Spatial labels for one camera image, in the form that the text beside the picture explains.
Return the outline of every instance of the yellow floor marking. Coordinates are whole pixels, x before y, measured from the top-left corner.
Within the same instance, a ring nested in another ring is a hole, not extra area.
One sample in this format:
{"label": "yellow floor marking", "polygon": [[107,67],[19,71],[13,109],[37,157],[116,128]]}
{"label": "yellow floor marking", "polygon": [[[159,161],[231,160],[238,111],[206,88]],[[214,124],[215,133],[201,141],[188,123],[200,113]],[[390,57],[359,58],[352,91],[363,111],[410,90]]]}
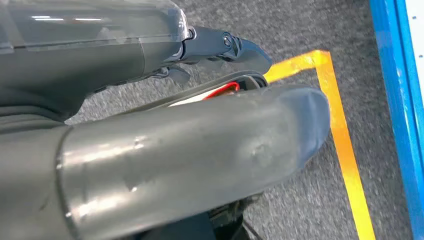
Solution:
{"label": "yellow floor marking", "polygon": [[316,69],[321,90],[328,98],[331,133],[358,237],[360,240],[375,240],[373,224],[371,223],[367,200],[355,160],[330,53],[328,51],[314,50],[290,58],[274,64],[264,76],[268,83],[273,83],[307,69]]}

